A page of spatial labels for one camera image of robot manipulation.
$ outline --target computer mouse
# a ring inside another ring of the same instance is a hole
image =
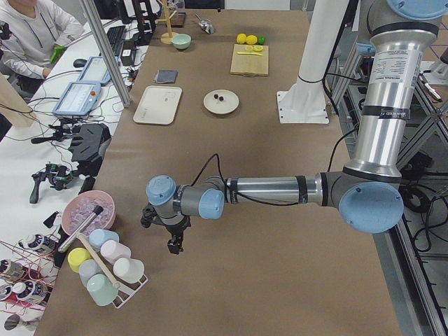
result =
[[[78,58],[78,59],[75,59],[75,61],[73,62],[73,66],[75,68],[82,68],[85,66],[85,63],[87,63],[86,59]]]

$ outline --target cutting board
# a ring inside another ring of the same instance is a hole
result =
[[[239,51],[246,52],[246,45],[235,44],[233,46],[232,65],[230,73],[244,76],[267,76],[269,71],[269,46],[264,45],[260,51],[262,56],[238,55]]]

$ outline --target keyboard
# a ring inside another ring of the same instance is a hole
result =
[[[116,57],[120,56],[121,46],[123,44],[123,34],[125,33],[125,26],[115,26],[109,28],[107,31],[107,39],[111,44],[113,54]]]

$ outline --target yellow cup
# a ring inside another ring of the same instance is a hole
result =
[[[77,247],[71,250],[68,257],[71,270],[75,273],[79,273],[79,267],[87,259],[92,259],[92,256],[85,248]]]

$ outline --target bowl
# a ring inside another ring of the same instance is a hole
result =
[[[176,47],[176,49],[183,50],[190,46],[191,36],[187,34],[178,34],[173,36],[171,42],[173,43],[173,46]]]
[[[89,236],[95,229],[110,229],[116,217],[112,197],[104,191],[90,190],[73,198],[65,207],[62,213],[62,229],[65,233],[71,235],[97,205],[104,210],[84,229],[84,235]]]

